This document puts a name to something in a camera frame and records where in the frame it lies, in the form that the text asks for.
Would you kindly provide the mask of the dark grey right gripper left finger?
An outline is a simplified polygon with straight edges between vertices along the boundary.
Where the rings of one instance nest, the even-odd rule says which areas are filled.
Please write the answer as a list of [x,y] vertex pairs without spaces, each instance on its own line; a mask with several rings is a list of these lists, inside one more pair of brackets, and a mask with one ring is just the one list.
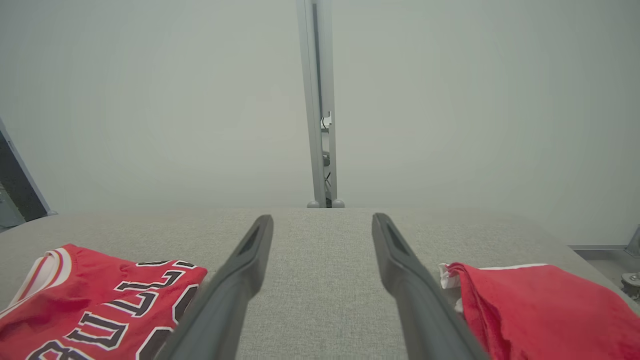
[[274,235],[274,219],[260,215],[224,265],[188,305],[156,358],[233,360],[249,302],[261,291]]

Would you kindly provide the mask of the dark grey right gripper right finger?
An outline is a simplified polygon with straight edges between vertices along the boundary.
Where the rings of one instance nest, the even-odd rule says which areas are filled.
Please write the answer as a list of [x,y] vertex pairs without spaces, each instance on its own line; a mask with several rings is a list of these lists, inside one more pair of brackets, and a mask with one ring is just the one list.
[[489,354],[405,241],[391,217],[372,216],[381,282],[397,304],[410,360],[488,360]]

